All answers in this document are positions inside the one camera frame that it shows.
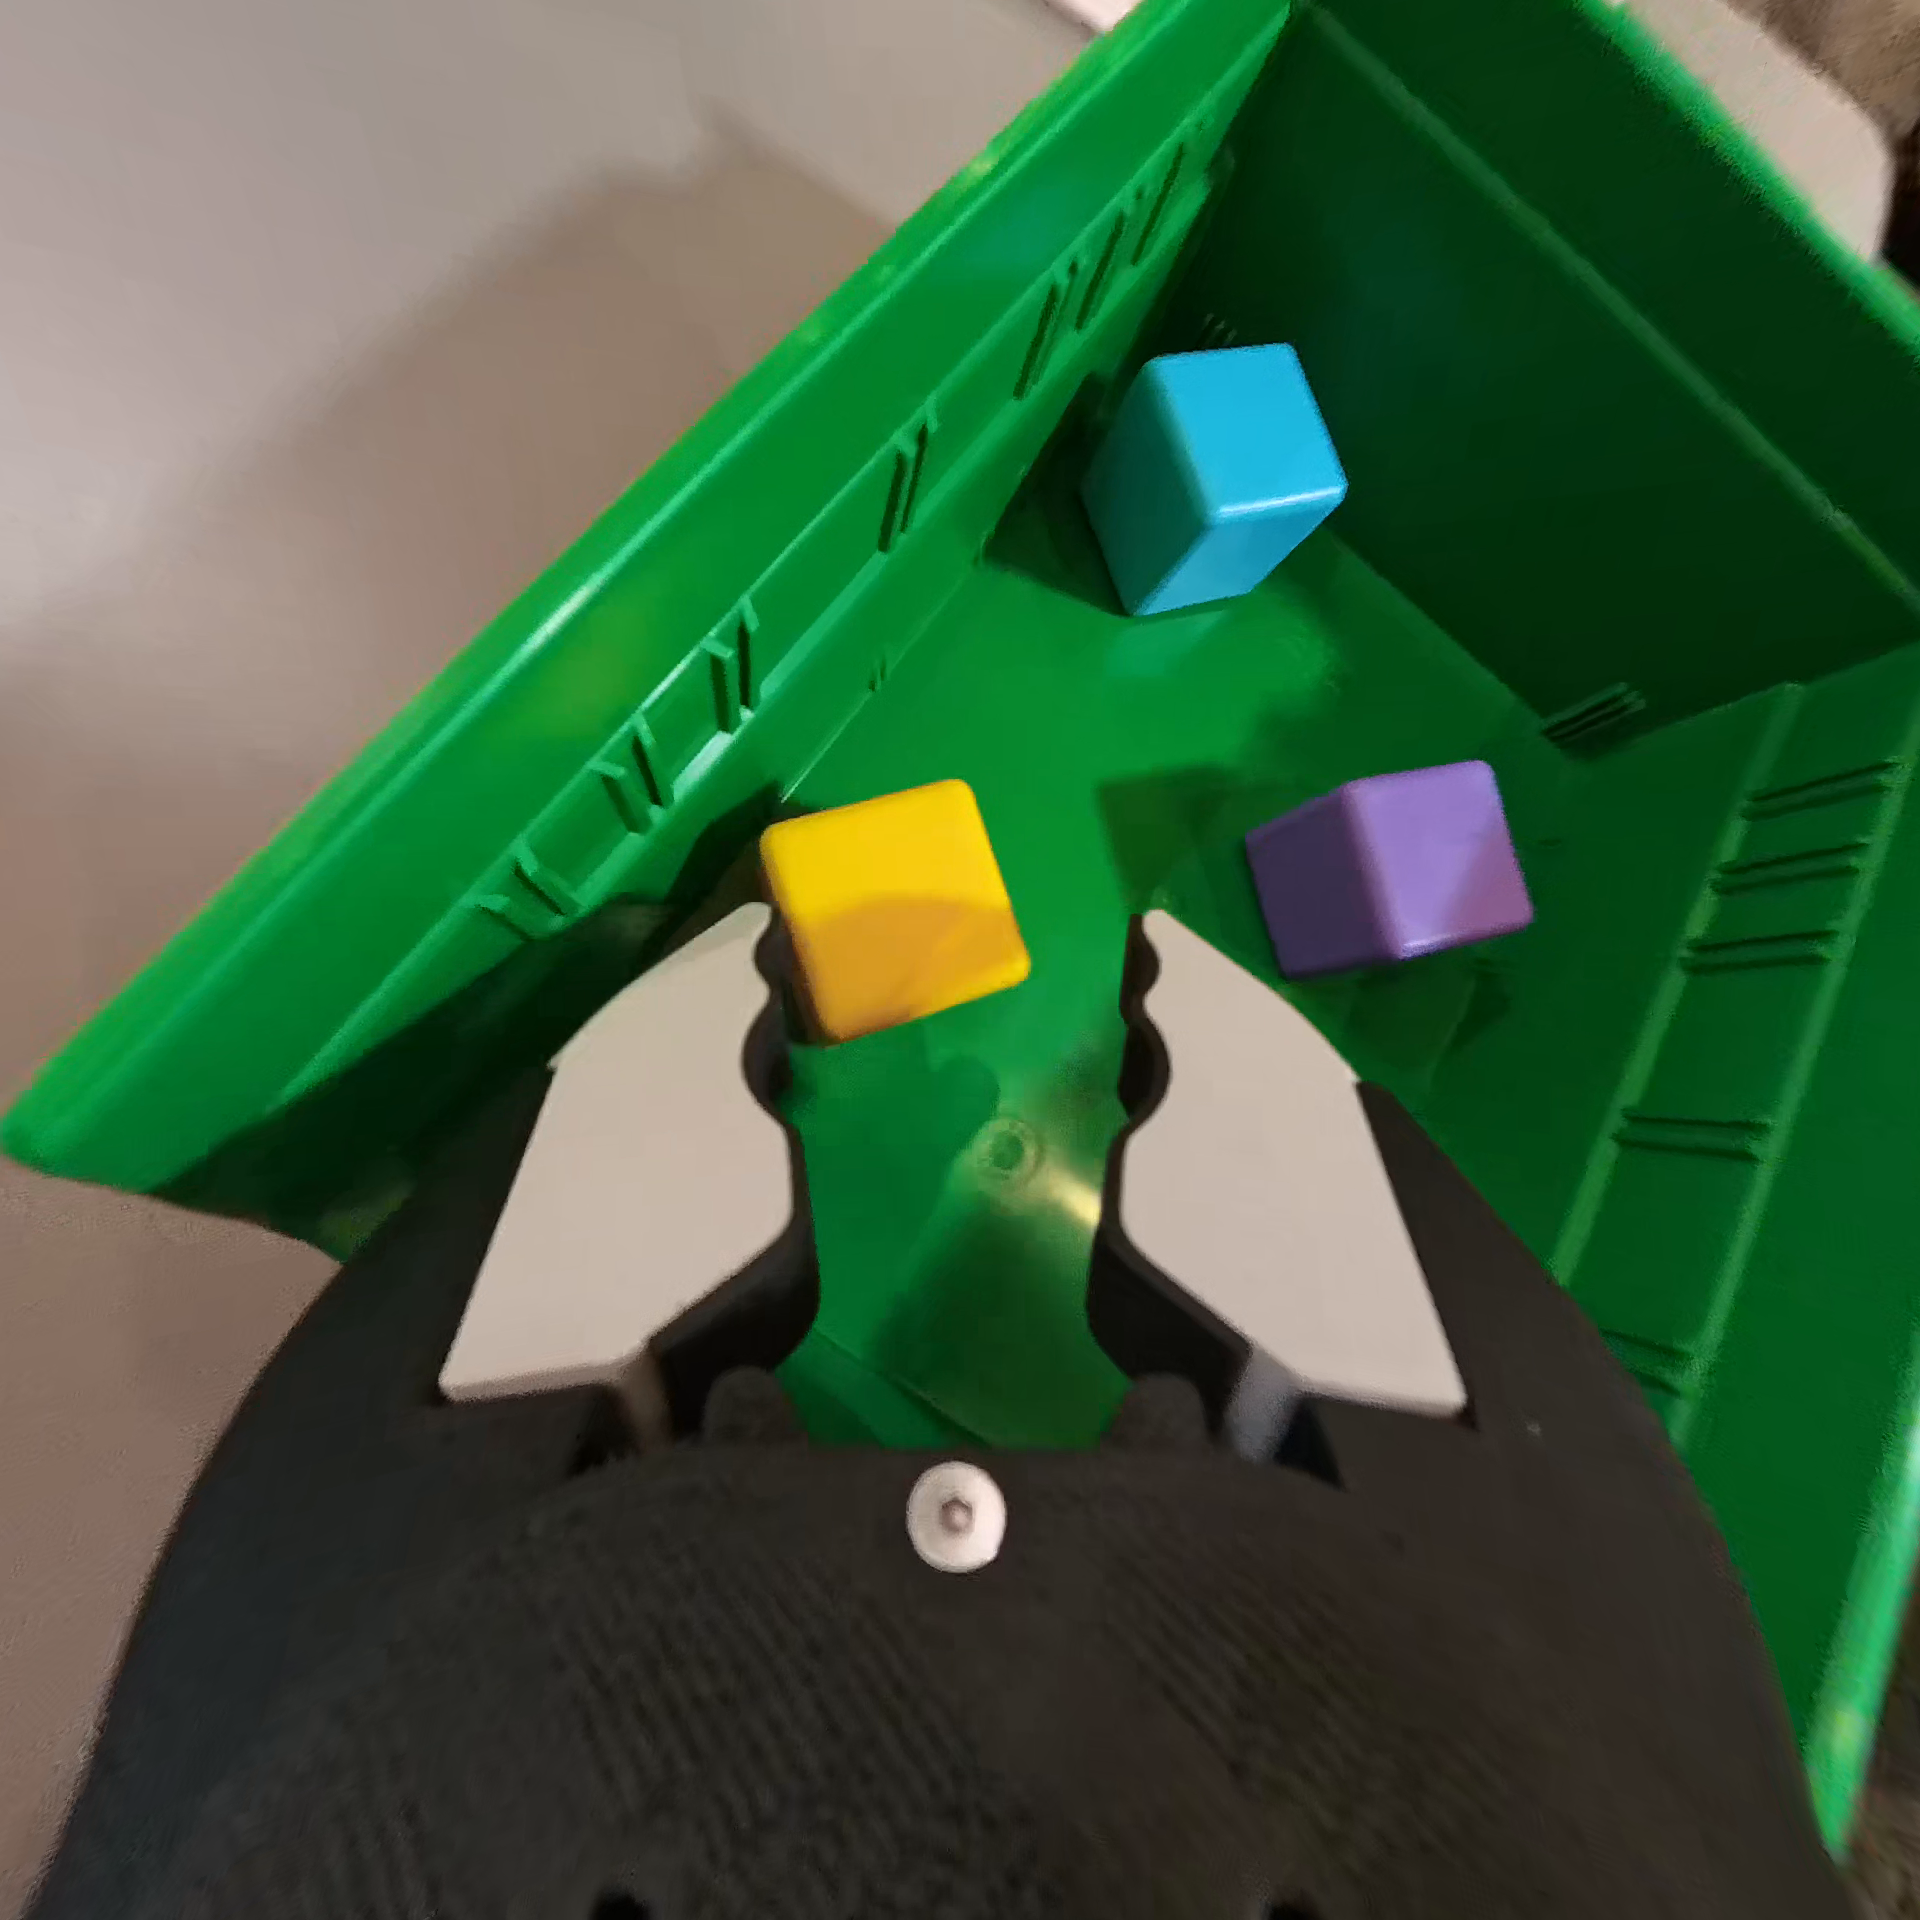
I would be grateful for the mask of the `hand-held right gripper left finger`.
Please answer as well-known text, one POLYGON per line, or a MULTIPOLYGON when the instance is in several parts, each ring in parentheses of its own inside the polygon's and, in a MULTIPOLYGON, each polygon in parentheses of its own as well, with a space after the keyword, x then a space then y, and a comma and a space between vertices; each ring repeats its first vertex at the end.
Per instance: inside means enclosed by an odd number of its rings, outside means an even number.
POLYGON ((774 913, 746 903, 637 975, 551 1062, 438 1371, 453 1404, 604 1388, 645 1441, 695 1433, 820 1304, 798 1132, 777 1113, 774 913))

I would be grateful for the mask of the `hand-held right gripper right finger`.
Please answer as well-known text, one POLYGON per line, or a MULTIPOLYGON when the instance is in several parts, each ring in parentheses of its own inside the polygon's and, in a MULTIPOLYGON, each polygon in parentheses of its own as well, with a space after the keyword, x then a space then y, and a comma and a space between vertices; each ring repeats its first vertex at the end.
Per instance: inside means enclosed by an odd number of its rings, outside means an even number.
POLYGON ((1133 1380, 1186 1380, 1266 1461, 1308 1401, 1450 1421, 1469 1404, 1359 1078, 1165 910, 1126 929, 1118 1099, 1087 1326, 1133 1380))

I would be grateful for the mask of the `purple cube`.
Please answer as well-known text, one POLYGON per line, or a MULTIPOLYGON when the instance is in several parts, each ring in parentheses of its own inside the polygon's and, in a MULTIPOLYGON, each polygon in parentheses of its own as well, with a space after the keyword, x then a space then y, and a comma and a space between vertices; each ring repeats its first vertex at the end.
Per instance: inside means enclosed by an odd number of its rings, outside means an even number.
POLYGON ((1343 781, 1250 830, 1243 852, 1286 979, 1395 967, 1534 921, 1486 759, 1343 781))

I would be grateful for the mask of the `yellow cube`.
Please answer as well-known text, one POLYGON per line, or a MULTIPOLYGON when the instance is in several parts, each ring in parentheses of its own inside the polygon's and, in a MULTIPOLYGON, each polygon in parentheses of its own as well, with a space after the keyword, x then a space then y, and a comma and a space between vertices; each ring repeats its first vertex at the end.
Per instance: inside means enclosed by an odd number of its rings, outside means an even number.
POLYGON ((815 1040, 1009 991, 1033 968, 974 789, 909 787, 769 824, 759 865, 815 1040))

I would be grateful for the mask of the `light blue cube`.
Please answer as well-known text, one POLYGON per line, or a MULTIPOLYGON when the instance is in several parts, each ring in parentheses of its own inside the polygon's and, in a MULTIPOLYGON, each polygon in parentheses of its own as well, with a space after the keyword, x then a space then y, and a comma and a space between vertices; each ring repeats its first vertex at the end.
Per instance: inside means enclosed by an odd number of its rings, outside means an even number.
POLYGON ((1082 483, 1100 558, 1131 616, 1247 595, 1346 494, 1302 359, 1286 343, 1145 360, 1082 483))

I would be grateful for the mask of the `green plastic bin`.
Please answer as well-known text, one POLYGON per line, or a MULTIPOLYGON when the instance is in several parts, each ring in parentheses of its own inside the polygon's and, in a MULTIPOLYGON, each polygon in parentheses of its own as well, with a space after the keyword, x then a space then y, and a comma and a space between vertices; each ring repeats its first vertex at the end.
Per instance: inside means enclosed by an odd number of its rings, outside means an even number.
POLYGON ((799 1056, 807 1409, 1091 1437, 1119 956, 1278 982, 1243 840, 1487 759, 1534 923, 1300 988, 1593 1316, 1843 1848, 1915 1558, 1915 297, 1605 5, 1143 5, 37 1072, 58 1179, 345 1256, 780 805, 970 780, 1030 951, 799 1056), (1349 476, 1126 614, 1145 360, 1291 344, 1349 476))

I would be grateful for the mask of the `grey desk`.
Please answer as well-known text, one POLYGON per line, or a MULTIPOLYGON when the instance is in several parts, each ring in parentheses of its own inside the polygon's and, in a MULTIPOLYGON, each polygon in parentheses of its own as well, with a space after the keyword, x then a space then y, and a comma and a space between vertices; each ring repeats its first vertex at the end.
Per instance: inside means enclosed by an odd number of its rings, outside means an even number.
POLYGON ((4 1102, 1086 46, 4 5, 4 1102))

